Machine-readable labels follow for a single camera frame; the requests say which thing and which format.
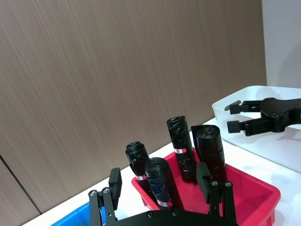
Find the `white wall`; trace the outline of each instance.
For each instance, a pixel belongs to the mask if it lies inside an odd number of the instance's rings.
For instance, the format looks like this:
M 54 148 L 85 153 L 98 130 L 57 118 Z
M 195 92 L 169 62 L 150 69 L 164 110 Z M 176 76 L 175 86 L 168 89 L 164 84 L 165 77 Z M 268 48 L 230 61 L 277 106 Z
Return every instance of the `white wall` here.
M 301 0 L 262 0 L 269 86 L 301 88 Z

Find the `white surface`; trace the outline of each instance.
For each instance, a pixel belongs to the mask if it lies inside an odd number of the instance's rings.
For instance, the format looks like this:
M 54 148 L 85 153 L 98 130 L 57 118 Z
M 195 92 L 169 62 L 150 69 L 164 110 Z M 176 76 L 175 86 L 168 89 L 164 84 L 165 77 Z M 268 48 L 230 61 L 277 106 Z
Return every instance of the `white surface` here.
M 301 89 L 269 86 L 246 87 L 214 103 L 212 108 L 221 129 L 222 138 L 250 152 L 270 159 L 281 165 L 301 172 L 301 127 L 292 125 L 282 133 L 263 133 L 246 137 L 244 132 L 228 133 L 227 121 L 246 121 L 260 118 L 260 113 L 230 114 L 224 108 L 237 100 L 263 100 L 267 97 L 277 99 L 295 99 L 301 97 Z
M 269 86 L 301 88 L 300 12 L 300 0 L 262 0 Z
M 216 125 L 216 120 L 212 119 L 206 124 Z M 227 164 L 272 184 L 280 190 L 282 198 L 276 207 L 276 222 L 274 226 L 301 225 L 301 174 L 226 141 L 223 141 L 223 147 Z M 172 151 L 174 149 L 170 143 L 150 154 L 150 157 L 165 157 Z M 148 209 L 144 207 L 138 192 L 131 184 L 131 180 L 134 177 L 131 169 L 127 167 L 121 171 L 121 174 L 123 183 L 116 216 L 121 219 L 147 211 Z M 108 179 L 54 207 L 24 226 L 50 226 L 87 203 L 89 191 L 93 189 L 101 190 L 105 186 L 108 186 Z

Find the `screw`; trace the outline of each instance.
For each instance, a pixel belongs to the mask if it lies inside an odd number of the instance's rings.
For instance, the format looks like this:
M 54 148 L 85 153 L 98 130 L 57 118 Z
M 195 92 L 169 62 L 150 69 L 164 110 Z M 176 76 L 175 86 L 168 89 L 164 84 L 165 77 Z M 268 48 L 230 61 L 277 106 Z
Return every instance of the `screw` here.
M 153 211 L 148 211 L 146 215 L 147 215 L 148 218 L 152 218 L 152 217 L 154 217 L 154 212 Z
M 96 191 L 91 191 L 90 196 L 94 196 L 94 195 L 96 195 Z
M 171 213 L 172 213 L 172 215 L 173 215 L 174 217 L 176 217 L 176 216 L 179 215 L 179 211 L 178 211 L 178 210 L 173 210 Z
M 105 188 L 104 190 L 103 190 L 103 193 L 108 193 L 110 190 L 108 189 L 108 188 Z
M 226 187 L 231 187 L 232 186 L 232 184 L 230 182 L 226 182 L 225 185 L 226 185 Z

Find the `white table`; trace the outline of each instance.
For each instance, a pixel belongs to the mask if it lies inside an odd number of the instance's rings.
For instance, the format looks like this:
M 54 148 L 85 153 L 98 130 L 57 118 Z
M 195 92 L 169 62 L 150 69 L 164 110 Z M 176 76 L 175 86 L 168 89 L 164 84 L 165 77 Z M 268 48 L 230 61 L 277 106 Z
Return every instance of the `white table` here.
M 205 124 L 216 125 L 216 120 L 215 118 L 211 119 Z M 301 173 L 271 162 L 226 141 L 222 141 L 222 144 L 227 164 L 263 180 L 280 190 L 281 200 L 276 207 L 276 222 L 273 226 L 301 225 Z M 170 143 L 150 154 L 150 157 L 165 157 L 173 151 L 173 146 Z M 122 190 L 118 210 L 115 212 L 116 217 L 122 219 L 147 211 L 148 209 L 144 206 L 139 193 L 131 184 L 134 174 L 130 167 L 123 169 L 121 176 Z M 89 202 L 88 192 L 93 189 L 102 190 L 108 186 L 108 181 L 108 178 L 103 180 L 26 223 L 24 226 L 52 225 L 78 207 Z

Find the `cylindrical roll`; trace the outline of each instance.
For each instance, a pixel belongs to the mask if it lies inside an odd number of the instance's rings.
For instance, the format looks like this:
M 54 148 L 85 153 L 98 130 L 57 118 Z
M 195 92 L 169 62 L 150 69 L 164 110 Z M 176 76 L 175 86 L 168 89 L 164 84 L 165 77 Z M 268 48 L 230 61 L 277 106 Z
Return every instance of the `cylindrical roll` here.
M 139 141 L 128 144 L 126 155 L 130 163 L 130 167 L 136 175 L 138 184 L 155 201 L 156 199 L 151 191 L 145 174 L 145 163 L 149 159 L 149 156 L 145 150 L 144 144 Z
M 145 172 L 161 210 L 184 209 L 168 161 L 151 158 L 145 164 Z
M 197 164 L 194 161 L 185 116 L 178 116 L 167 120 L 167 126 L 183 181 L 196 182 Z
M 227 181 L 220 129 L 215 125 L 201 125 L 196 137 L 200 161 L 207 164 L 214 180 Z

